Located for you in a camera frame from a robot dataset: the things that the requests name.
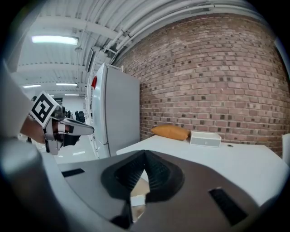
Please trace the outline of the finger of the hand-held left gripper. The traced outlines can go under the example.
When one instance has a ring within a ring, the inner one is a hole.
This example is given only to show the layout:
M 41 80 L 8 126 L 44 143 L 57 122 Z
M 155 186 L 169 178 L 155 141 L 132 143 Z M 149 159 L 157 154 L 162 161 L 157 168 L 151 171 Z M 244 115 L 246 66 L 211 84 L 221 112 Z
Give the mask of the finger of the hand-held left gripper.
M 91 135 L 94 133 L 94 127 L 73 119 L 64 118 L 59 121 L 59 133 L 66 133 L 69 135 Z
M 81 137 L 80 135 L 63 134 L 62 135 L 62 139 L 63 139 L 62 146 L 66 147 L 66 146 L 75 145 L 79 141 L 80 137 Z

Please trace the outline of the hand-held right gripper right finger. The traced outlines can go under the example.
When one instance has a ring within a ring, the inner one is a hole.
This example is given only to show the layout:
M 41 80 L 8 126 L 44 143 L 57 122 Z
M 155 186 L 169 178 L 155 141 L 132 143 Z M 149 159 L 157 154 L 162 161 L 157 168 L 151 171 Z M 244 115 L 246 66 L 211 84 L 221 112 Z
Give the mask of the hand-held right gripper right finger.
M 259 207 L 244 190 L 205 165 L 143 151 L 150 192 L 135 232 L 242 231 Z

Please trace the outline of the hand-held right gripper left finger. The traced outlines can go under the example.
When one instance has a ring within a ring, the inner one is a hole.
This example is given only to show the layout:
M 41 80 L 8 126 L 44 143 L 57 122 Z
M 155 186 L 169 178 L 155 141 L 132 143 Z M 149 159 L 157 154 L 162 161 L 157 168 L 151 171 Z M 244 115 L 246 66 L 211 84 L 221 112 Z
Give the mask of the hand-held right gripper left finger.
M 71 189 L 101 219 L 123 229 L 145 229 L 145 215 L 134 222 L 131 210 L 131 192 L 145 169 L 144 151 L 59 168 Z

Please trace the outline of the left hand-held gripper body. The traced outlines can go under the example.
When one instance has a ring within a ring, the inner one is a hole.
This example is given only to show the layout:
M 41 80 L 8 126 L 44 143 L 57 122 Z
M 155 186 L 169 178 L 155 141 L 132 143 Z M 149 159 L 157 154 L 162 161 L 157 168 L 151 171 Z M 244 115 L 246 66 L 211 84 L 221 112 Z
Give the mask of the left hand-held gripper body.
M 49 94 L 41 92 L 34 99 L 30 115 L 40 125 L 44 132 L 46 152 L 58 155 L 63 146 L 63 136 L 66 133 L 65 107 L 59 105 Z

